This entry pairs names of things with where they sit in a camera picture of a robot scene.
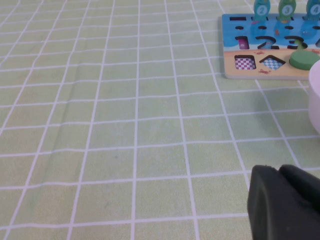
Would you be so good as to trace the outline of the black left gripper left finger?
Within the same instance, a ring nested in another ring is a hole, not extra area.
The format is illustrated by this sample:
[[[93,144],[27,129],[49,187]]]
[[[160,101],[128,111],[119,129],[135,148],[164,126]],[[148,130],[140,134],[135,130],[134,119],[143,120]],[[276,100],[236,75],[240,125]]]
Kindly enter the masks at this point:
[[[247,212],[254,240],[320,238],[320,214],[271,166],[252,168]]]

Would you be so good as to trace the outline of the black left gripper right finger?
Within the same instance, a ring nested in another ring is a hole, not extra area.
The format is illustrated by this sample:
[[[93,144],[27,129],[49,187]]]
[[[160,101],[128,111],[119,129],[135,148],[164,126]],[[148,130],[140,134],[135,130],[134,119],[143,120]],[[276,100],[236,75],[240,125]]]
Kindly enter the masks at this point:
[[[310,206],[320,213],[320,179],[294,165],[284,164],[279,172],[289,184],[305,199]]]

